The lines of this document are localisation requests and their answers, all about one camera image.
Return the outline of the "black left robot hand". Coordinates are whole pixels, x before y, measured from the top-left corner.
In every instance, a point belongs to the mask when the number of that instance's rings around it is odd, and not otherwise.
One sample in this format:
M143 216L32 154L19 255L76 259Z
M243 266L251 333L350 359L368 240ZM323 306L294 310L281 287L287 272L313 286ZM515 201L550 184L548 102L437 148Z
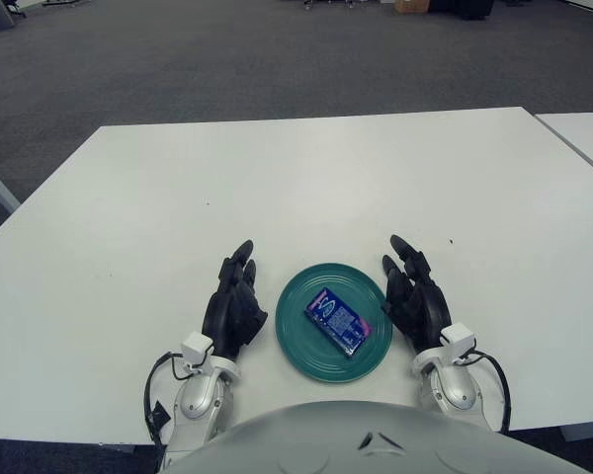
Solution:
M212 339L212 354L232 361L237 360L241 347L252 342L268 318L255 294L253 248L253 242L246 240L223 260L218 286L203 322L202 334Z

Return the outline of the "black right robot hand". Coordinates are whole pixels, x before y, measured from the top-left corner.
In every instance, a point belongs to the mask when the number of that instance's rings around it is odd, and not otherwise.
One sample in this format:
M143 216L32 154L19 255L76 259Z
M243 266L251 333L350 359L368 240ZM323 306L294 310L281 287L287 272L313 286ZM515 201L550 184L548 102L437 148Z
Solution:
M452 324L450 312L443 291L430 276L424 254L397 235L389 241L403 269L389 255L382 257L386 276L382 309L419 355L441 345L441 331Z

